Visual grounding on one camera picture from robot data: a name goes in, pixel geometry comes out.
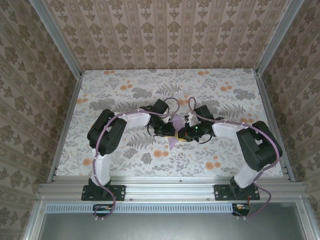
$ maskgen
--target purple cable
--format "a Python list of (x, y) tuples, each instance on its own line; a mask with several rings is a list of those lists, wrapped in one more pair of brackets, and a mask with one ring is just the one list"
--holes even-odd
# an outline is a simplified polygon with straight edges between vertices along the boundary
[[(115, 198), (115, 195), (114, 195), (108, 188), (106, 188), (105, 186), (103, 186), (103, 185), (99, 182), (99, 180), (98, 180), (98, 178), (97, 178), (96, 160), (97, 160), (97, 157), (98, 157), (98, 155), (99, 155), (99, 144), (100, 144), (100, 141), (101, 141), (101, 139), (102, 139), (102, 136), (105, 134), (107, 128), (110, 126), (110, 124), (111, 124), (116, 118), (121, 117), (121, 116), (126, 115), (126, 114), (146, 113), (146, 114), (152, 114), (152, 115), (157, 115), (157, 116), (162, 116), (162, 117), (168, 117), (168, 116), (172, 116), (172, 115), (176, 114), (176, 113), (179, 111), (179, 109), (180, 109), (179, 100), (176, 99), (176, 98), (174, 98), (174, 97), (168, 97), (168, 98), (166, 98), (166, 99), (164, 100), (164, 102), (167, 101), (167, 100), (170, 100), (170, 99), (175, 100), (175, 101), (178, 103), (178, 107), (177, 107), (177, 109), (176, 109), (173, 113), (170, 113), (170, 114), (160, 114), (160, 113), (156, 113), (156, 112), (152, 112), (152, 111), (146, 111), (146, 110), (142, 110), (142, 109), (141, 109), (141, 110), (135, 110), (135, 111), (129, 111), (129, 112), (125, 112), (125, 113), (120, 113), (120, 114), (117, 114), (117, 115), (115, 115), (114, 117), (112, 117), (112, 118), (107, 122), (107, 124), (104, 126), (102, 132), (100, 133), (100, 136), (99, 136), (99, 138), (98, 138), (98, 140), (97, 140), (97, 142), (96, 142), (95, 156), (94, 156), (94, 158), (93, 158), (93, 163), (92, 163), (92, 165), (93, 165), (93, 176), (94, 176), (94, 179), (95, 179), (96, 183), (98, 184), (98, 186), (101, 187), (102, 189), (104, 189), (105, 191), (107, 191), (107, 192), (112, 196), (112, 201), (113, 201), (112, 209), (110, 210), (110, 212), (109, 212), (106, 216), (101, 217), (102, 219), (109, 217), (109, 216), (111, 215), (111, 213), (114, 211), (115, 207), (116, 207), (116, 198)], [(97, 209), (99, 209), (99, 208), (100, 208), (100, 207), (96, 207), (96, 208), (94, 209), (93, 215), (95, 216), (95, 219), (98, 219)]]
[(200, 119), (203, 119), (203, 120), (206, 120), (206, 121), (210, 121), (210, 122), (215, 122), (215, 123), (228, 123), (228, 124), (233, 124), (233, 125), (238, 125), (238, 126), (241, 126), (241, 127), (248, 127), (248, 128), (251, 128), (253, 130), (255, 130), (256, 132), (258, 132), (259, 134), (261, 134), (262, 136), (264, 136), (268, 141), (269, 143), (273, 146), (274, 150), (275, 150), (275, 154), (276, 154), (276, 160), (273, 164), (271, 164), (270, 166), (266, 166), (264, 167), (261, 172), (253, 179), (253, 184), (260, 190), (266, 192), (267, 194), (269, 194), (269, 198), (268, 200), (264, 203), (264, 205), (256, 212), (252, 213), (252, 214), (249, 214), (246, 216), (246, 218), (249, 218), (249, 217), (253, 217), (254, 215), (256, 215), (257, 213), (259, 213), (260, 211), (262, 211), (266, 205), (270, 202), (271, 200), (271, 193), (269, 191), (267, 191), (266, 189), (260, 187), (259, 185), (256, 184), (256, 181), (257, 179), (268, 169), (270, 168), (273, 168), (275, 165), (278, 164), (279, 160), (280, 160), (280, 153), (279, 153), (279, 150), (277, 148), (277, 145), (275, 144), (275, 142), (267, 135), (265, 134), (263, 131), (261, 131), (260, 129), (252, 126), (252, 125), (249, 125), (249, 124), (246, 124), (246, 123), (241, 123), (241, 122), (236, 122), (236, 121), (229, 121), (229, 120), (215, 120), (215, 119), (210, 119), (210, 118), (206, 118), (206, 117), (203, 117), (203, 116), (200, 116), (198, 114), (195, 113), (194, 109), (191, 107), (191, 99), (194, 101), (194, 109), (196, 108), (196, 105), (197, 105), (197, 101), (196, 99), (192, 96), (189, 98), (189, 101), (188, 101), (188, 105), (189, 105), (189, 108), (191, 110), (191, 112), (196, 115), (198, 118)]

